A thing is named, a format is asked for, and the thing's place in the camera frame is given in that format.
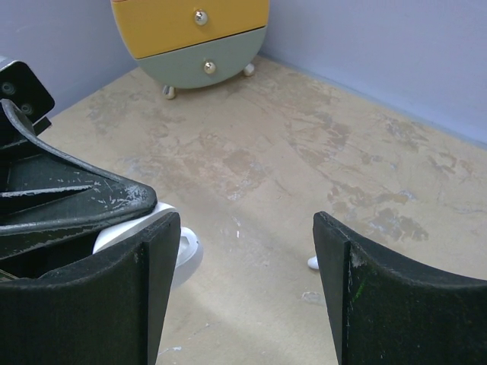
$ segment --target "white object on floor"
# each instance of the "white object on floor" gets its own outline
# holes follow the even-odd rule
[[[319,268],[318,268],[318,258],[316,256],[314,256],[311,259],[307,260],[307,265],[310,268],[312,268],[313,270],[319,270]]]
[[[102,230],[95,241],[93,254],[133,236],[170,212],[177,212],[177,209],[169,204],[158,202],[149,215]],[[181,227],[180,247],[177,253],[171,289],[179,287],[187,281],[195,273],[202,259],[203,246],[197,235],[191,229]]]

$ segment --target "lavender wall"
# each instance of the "lavender wall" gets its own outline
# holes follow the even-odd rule
[[[486,0],[271,0],[263,53],[487,142]]]
[[[0,54],[33,69],[54,96],[55,112],[135,67],[110,0],[2,0]]]

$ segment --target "concrete floor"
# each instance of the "concrete floor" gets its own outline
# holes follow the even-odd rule
[[[487,153],[265,59],[166,101],[141,70],[43,135],[153,186],[205,247],[158,364],[335,364],[314,254],[324,210],[391,249],[487,278]]]

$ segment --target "cabinet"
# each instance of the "cabinet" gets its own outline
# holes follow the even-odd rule
[[[167,99],[175,88],[251,76],[269,17],[269,0],[112,0],[112,8],[127,49]]]

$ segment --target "silver knob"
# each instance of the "silver knob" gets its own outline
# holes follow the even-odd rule
[[[216,71],[216,65],[211,61],[206,61],[205,65],[203,66],[203,70],[205,70],[208,75],[214,74]]]
[[[195,23],[205,25],[208,23],[208,15],[203,10],[197,10],[195,13]]]

